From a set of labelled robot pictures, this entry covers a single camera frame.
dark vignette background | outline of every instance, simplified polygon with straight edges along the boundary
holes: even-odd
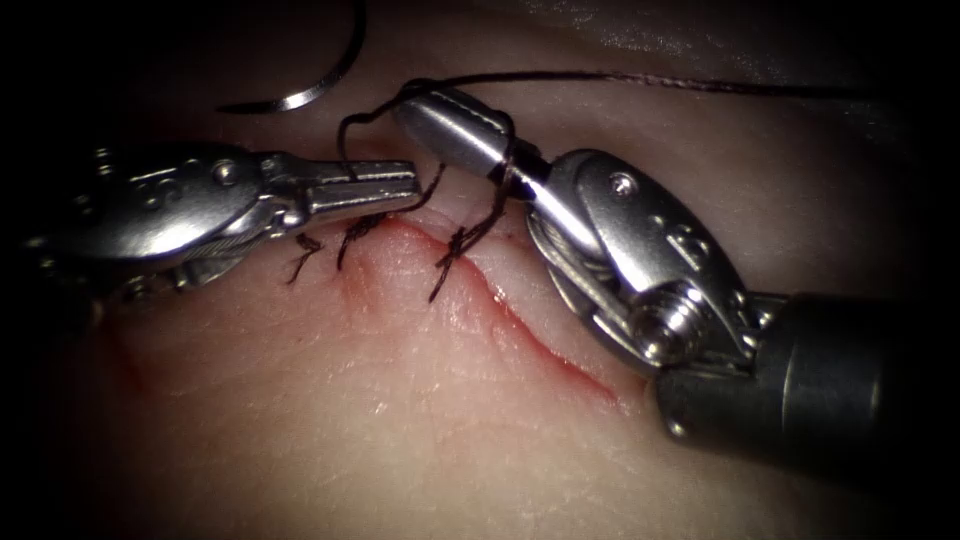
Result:
[[[751,5],[762,1],[743,0],[732,4],[749,13]],[[348,16],[345,0],[330,4],[332,13]],[[45,206],[49,206],[44,202],[49,202],[50,194],[56,193],[58,186],[71,181],[71,164],[90,148],[118,140],[125,143],[150,141],[156,136],[150,122],[142,122],[136,107],[131,107],[131,103],[138,99],[131,95],[130,81],[157,65],[175,64],[174,59],[189,55],[197,42],[217,40],[222,33],[235,32],[237,28],[252,28],[254,21],[282,24],[285,14],[295,8],[295,5],[278,7],[276,3],[207,4],[201,7],[177,0],[109,7],[73,4],[57,8],[55,15],[42,13],[39,9],[36,13],[25,14],[21,20],[33,39],[20,41],[8,49],[12,59],[10,65],[16,74],[8,80],[17,81],[8,88],[14,93],[8,104],[14,109],[14,118],[23,122],[16,129],[15,136],[25,147],[21,154],[25,159],[17,160],[18,167],[14,171],[19,174],[15,174],[13,190],[8,191],[19,202],[14,205],[12,216],[14,238],[29,234],[30,224],[42,215]],[[945,36],[937,32],[932,23],[946,14],[916,2],[904,6],[900,3],[813,0],[782,9],[793,20],[821,28],[856,55],[873,77],[876,87],[883,89],[902,113],[909,144],[922,156],[924,163],[921,176],[908,188],[903,188],[902,196],[904,211],[915,224],[915,241],[921,246],[918,252],[930,254],[929,258],[911,262],[915,270],[912,275],[920,278],[915,289],[920,306],[918,315],[932,313],[932,321],[948,319],[948,315],[939,312],[943,310],[943,304],[956,296],[943,290],[944,278],[949,280],[952,273],[943,270],[950,264],[939,255],[935,256],[934,250],[950,247],[950,243],[942,239],[949,229],[943,227],[936,216],[941,210],[939,205],[950,199],[956,174],[938,180],[938,175],[946,171],[940,166],[940,158],[949,154],[941,154],[937,149],[944,146],[945,137],[952,138],[953,135],[942,133],[950,131],[950,121],[943,111],[948,102],[940,99],[946,97],[947,92],[944,88],[931,88],[931,85],[939,84],[937,78],[948,78],[952,69],[950,63],[944,64],[938,58],[942,49],[937,40]],[[251,30],[250,35],[251,39],[257,39],[256,32]],[[244,84],[244,81],[238,81],[238,84]],[[176,104],[169,107],[169,110],[154,111],[153,118],[176,118]],[[170,137],[171,133],[167,132],[165,136]],[[16,308],[29,303],[24,294],[14,291],[15,313]],[[44,328],[28,322],[29,319],[23,320],[16,315],[14,318],[14,331],[8,346],[13,354],[9,354],[8,359],[14,365],[12,380],[18,391],[14,392],[11,416],[14,425],[22,428],[15,429],[12,439],[17,449],[12,461],[15,470],[13,492],[18,501],[14,509],[14,525],[23,527],[20,530],[28,534],[62,531],[82,535],[82,531],[71,527],[71,516],[83,511],[82,501],[64,500],[57,478],[46,474],[48,460],[56,459],[58,453],[70,452],[70,449],[49,447],[31,429],[36,411],[44,406],[44,396],[38,393],[43,385],[36,383],[42,370],[36,368],[47,360],[36,358],[32,348],[23,344],[43,341]],[[941,338],[950,335],[939,333],[941,325],[945,326],[943,322],[932,322],[930,340],[918,343],[916,361],[924,373],[950,370],[954,355],[948,350],[955,346],[955,341]],[[933,378],[949,380],[947,376]],[[890,475],[892,482],[905,478],[911,480],[909,487],[904,486],[908,491],[893,489],[894,495],[890,497],[891,512],[903,518],[897,521],[904,531],[912,533],[929,531],[946,519],[943,509],[930,502],[936,500],[931,497],[931,491],[938,487],[952,488],[950,484],[936,486],[945,483],[937,479],[949,476],[945,473],[953,468],[946,466],[946,470],[941,470],[944,466],[940,464],[949,461],[940,461],[936,456],[949,444],[940,434],[949,431],[953,411],[944,408],[937,399],[945,394],[940,394],[939,388],[934,389],[934,383],[927,384],[931,388],[925,392],[924,406],[918,409],[929,414],[917,418],[916,422],[917,433],[929,437],[917,441],[917,455],[921,452],[932,455],[904,463],[902,471],[892,471],[895,474]],[[922,462],[933,465],[923,466]],[[930,491],[917,492],[918,487]]]

dark suture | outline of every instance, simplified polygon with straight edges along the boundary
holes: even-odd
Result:
[[[437,189],[437,185],[440,184],[440,178],[443,176],[443,171],[446,169],[447,164],[441,163],[437,168],[437,174],[434,175],[433,181],[431,181],[430,185],[427,186],[427,189],[423,192],[423,195],[421,195],[419,201],[411,206],[401,208],[400,210],[395,210],[390,213],[402,214],[423,208],[423,206],[430,201],[430,198],[433,197],[433,192]],[[343,236],[343,242],[340,243],[340,252],[337,253],[337,271],[343,270],[343,257],[347,254],[347,246],[366,236],[367,233],[376,228],[377,225],[380,225],[380,222],[387,217],[387,214],[387,212],[370,214],[369,216],[360,218],[355,223],[347,227],[346,234]]]
[[[326,75],[320,78],[313,86],[295,94],[269,101],[252,103],[237,103],[217,108],[217,112],[229,114],[270,114],[299,109],[326,94],[353,66],[363,48],[363,41],[367,33],[367,9],[363,0],[353,0],[353,31],[350,41],[337,63],[330,68]]]
[[[297,278],[300,276],[300,270],[303,270],[303,265],[307,264],[307,260],[313,256],[314,253],[320,251],[324,248],[323,242],[310,238],[304,233],[297,235],[297,245],[304,249],[305,253],[297,259],[297,267],[293,271],[293,276],[290,277],[290,281],[287,281],[287,285],[293,285]]]
[[[365,113],[356,113],[347,116],[340,121],[337,128],[337,151],[340,155],[340,165],[344,172],[351,179],[356,179],[356,173],[350,166],[347,155],[346,141],[347,129],[354,124],[369,124],[383,116],[385,113],[411,99],[443,90],[472,84],[485,83],[506,83],[506,82],[571,82],[571,81],[604,81],[637,84],[655,88],[665,88],[670,90],[688,90],[692,92],[713,93],[713,94],[734,94],[756,97],[780,97],[797,99],[819,99],[819,100],[846,100],[846,101],[871,101],[882,99],[883,95],[872,89],[867,88],[841,88],[835,86],[797,86],[797,85],[770,85],[757,83],[735,83],[714,79],[692,79],[686,77],[670,77],[663,75],[652,75],[647,73],[621,73],[618,71],[513,71],[513,72],[495,72],[478,73],[474,75],[463,75],[459,77],[450,77],[440,80],[422,79],[417,81],[416,86],[405,86],[400,92],[390,100],[382,103],[374,110]],[[450,267],[456,259],[462,257],[470,248],[475,246],[487,233],[493,229],[497,221],[503,216],[507,199],[509,198],[510,186],[515,177],[513,167],[513,149],[516,146],[516,134],[512,121],[508,117],[507,130],[507,148],[505,150],[506,164],[504,167],[504,178],[497,187],[497,193],[494,197],[493,208],[490,214],[480,223],[470,229],[461,227],[450,239],[447,254],[437,261],[436,266],[442,268],[440,278],[436,286],[430,293],[429,301],[437,297],[440,288],[447,279]],[[373,226],[368,227],[363,234],[370,232],[370,229],[379,224],[380,218]]]

skin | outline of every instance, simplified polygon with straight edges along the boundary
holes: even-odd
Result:
[[[118,60],[128,71],[102,87],[97,136],[334,159],[340,118],[419,76],[609,68],[869,80],[788,14],[750,11],[763,23],[750,26],[736,10],[654,5],[620,19],[654,36],[642,50],[604,44],[602,25],[576,28],[578,12],[508,7],[373,3],[346,79],[309,107],[262,117],[211,111],[313,78],[339,54],[346,9],[200,17],[172,50]],[[254,21],[260,35],[244,30]],[[656,178],[751,290],[902,297],[918,272],[916,209],[903,202],[918,172],[889,109],[583,83],[468,91],[509,112],[545,156],[600,148]],[[435,169],[389,119],[351,137],[354,159],[411,159],[425,179]],[[301,250],[283,240],[203,289],[111,313],[38,383],[40,430],[69,449],[45,462],[65,519],[177,538],[748,538],[886,526],[880,500],[668,441],[645,381],[554,293],[519,204],[428,304],[444,243],[491,195],[450,171],[425,209],[354,245],[343,272],[327,249],[287,285]],[[337,246],[343,228],[311,235]]]

